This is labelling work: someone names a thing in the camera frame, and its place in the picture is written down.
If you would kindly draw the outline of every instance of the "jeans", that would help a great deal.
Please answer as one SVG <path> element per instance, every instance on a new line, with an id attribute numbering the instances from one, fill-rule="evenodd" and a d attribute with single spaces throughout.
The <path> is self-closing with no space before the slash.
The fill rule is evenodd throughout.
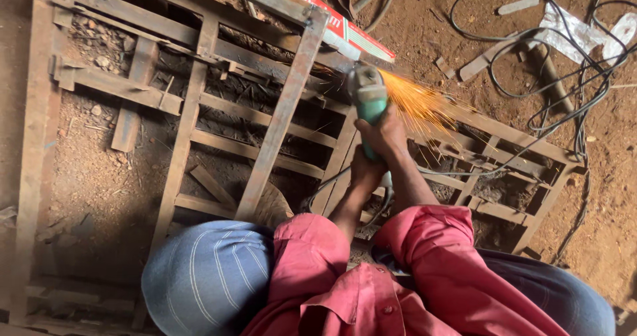
<path id="1" fill-rule="evenodd" d="M 571 336 L 615 335 L 608 303 L 575 276 L 521 256 L 478 252 Z M 167 336 L 239 335 L 266 305 L 273 263 L 271 228 L 213 221 L 171 237 L 148 260 L 141 289 Z"/>

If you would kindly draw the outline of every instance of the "hand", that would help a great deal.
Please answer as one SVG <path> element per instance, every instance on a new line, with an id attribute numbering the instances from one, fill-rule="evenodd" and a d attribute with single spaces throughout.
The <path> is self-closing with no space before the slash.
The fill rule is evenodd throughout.
<path id="1" fill-rule="evenodd" d="M 360 191 L 365 196 L 378 188 L 383 175 L 387 172 L 387 164 L 384 161 L 377 162 L 367 158 L 362 145 L 356 146 L 351 166 L 352 181 L 350 187 L 355 191 Z"/>
<path id="2" fill-rule="evenodd" d="M 361 132 L 362 139 L 385 161 L 392 160 L 397 154 L 409 155 L 407 135 L 402 120 L 398 117 L 396 105 L 387 105 L 376 126 L 371 126 L 362 119 L 354 121 L 354 126 Z"/>

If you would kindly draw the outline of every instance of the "red shirt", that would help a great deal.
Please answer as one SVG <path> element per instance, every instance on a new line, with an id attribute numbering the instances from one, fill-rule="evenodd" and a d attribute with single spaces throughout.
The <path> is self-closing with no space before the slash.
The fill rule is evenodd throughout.
<path id="1" fill-rule="evenodd" d="M 567 335 L 485 265 L 466 207 L 403 210 L 376 244 L 410 267 L 427 307 L 384 266 L 345 272 L 345 236 L 323 216 L 299 214 L 276 229 L 267 306 L 242 335 Z"/>

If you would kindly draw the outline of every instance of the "person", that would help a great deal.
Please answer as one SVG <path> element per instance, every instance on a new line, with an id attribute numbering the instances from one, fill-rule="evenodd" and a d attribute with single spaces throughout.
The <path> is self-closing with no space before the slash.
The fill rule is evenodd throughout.
<path id="1" fill-rule="evenodd" d="M 351 183 L 329 218 L 299 214 L 276 231 L 213 221 L 172 237 L 142 276 L 148 312 L 176 335 L 615 335 L 610 306 L 551 265 L 473 247 L 471 212 L 441 205 L 407 150 L 390 105 L 355 122 L 384 162 L 354 154 Z M 363 204 L 389 169 L 394 217 L 375 249 L 385 265 L 346 272 Z"/>

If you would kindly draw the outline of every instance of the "blue jeans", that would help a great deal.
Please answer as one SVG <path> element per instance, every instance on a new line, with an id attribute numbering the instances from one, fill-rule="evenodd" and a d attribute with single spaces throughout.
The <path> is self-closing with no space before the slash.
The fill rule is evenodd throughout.
<path id="1" fill-rule="evenodd" d="M 148 312 L 167 336 L 239 335 L 267 301 L 273 230 L 213 221 L 171 237 L 144 268 Z M 487 266 L 571 336 L 615 335 L 615 316 L 590 286 L 562 269 L 492 250 Z"/>

